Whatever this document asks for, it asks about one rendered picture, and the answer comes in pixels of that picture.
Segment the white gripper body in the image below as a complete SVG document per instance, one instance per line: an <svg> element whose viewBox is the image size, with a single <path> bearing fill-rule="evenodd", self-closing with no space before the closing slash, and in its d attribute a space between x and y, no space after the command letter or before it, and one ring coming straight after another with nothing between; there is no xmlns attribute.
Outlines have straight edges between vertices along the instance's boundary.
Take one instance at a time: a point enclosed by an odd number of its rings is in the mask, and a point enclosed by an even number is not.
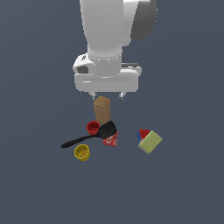
<svg viewBox="0 0 224 224"><path fill-rule="evenodd" d="M138 77L142 67L137 63L122 63L121 71L111 77L76 73L74 83L81 92L136 92L138 90Z"/></svg>

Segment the tall brown cardboard box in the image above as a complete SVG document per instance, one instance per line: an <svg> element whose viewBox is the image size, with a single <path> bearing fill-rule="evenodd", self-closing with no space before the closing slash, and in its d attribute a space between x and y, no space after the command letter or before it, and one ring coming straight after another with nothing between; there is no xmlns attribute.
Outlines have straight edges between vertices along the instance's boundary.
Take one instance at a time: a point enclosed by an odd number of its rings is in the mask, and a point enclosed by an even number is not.
<svg viewBox="0 0 224 224"><path fill-rule="evenodd" d="M110 99L103 96L99 96L94 101L94 113L96 121L98 123L101 124L107 123L111 118Z"/></svg>

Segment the red cup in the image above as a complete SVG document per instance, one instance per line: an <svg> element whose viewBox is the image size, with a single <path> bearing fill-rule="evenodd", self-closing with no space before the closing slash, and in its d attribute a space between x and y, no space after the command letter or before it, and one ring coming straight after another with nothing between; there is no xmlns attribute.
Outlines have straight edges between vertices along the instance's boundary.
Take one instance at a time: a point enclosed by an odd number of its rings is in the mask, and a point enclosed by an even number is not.
<svg viewBox="0 0 224 224"><path fill-rule="evenodd" d="M100 124L97 121L92 121L87 124L87 132L89 135L96 135L100 128Z"/></svg>

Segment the black spatula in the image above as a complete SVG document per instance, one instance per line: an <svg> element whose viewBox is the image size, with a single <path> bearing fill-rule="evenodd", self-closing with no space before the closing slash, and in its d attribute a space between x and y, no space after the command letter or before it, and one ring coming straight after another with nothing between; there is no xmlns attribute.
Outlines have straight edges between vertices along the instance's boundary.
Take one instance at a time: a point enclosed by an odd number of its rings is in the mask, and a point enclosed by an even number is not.
<svg viewBox="0 0 224 224"><path fill-rule="evenodd" d="M93 138L93 137L99 137L101 139L106 139L108 137L113 136L116 133L116 126L112 121L109 121L105 124L103 124L98 132L95 135L89 135L89 136L83 136L83 137L79 137L78 139L74 139L68 142L65 142L61 145L62 148L68 148L71 147L77 143L80 143L84 140L87 140L89 138Z"/></svg>

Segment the red and blue cube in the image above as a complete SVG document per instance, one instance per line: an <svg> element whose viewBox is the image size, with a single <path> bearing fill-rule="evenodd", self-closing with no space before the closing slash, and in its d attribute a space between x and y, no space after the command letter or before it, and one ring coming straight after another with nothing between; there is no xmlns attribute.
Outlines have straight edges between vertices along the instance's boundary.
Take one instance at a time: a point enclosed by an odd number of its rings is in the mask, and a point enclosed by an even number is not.
<svg viewBox="0 0 224 224"><path fill-rule="evenodd" d="M138 142L141 143L149 133L150 133L150 131L148 129L140 129L137 132Z"/></svg>

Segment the red patterned box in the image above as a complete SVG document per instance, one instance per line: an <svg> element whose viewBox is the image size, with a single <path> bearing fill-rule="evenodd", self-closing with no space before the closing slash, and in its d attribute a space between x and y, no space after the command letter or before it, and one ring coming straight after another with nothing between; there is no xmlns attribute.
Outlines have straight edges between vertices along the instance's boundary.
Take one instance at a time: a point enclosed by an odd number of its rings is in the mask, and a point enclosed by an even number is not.
<svg viewBox="0 0 224 224"><path fill-rule="evenodd" d="M118 133L115 133L113 136L110 136L103 140L103 144L107 146L113 146L116 147L116 142L118 138Z"/></svg>

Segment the pale green sponge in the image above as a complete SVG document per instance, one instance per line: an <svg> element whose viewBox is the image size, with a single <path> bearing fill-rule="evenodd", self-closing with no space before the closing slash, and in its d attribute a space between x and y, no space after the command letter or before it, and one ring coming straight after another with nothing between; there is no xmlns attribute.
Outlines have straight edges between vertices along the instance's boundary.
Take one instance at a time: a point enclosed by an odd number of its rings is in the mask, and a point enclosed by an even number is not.
<svg viewBox="0 0 224 224"><path fill-rule="evenodd" d="M153 130L141 141L138 145L140 149L150 154L158 144L163 140L156 132Z"/></svg>

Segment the yellow cup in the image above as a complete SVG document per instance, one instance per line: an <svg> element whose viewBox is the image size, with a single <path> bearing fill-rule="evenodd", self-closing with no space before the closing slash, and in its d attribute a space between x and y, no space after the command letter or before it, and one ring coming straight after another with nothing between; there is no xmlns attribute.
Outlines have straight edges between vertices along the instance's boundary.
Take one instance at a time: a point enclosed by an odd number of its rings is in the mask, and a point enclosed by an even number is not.
<svg viewBox="0 0 224 224"><path fill-rule="evenodd" d="M90 156L89 148L86 144L79 144L74 149L74 156L80 161L87 161Z"/></svg>

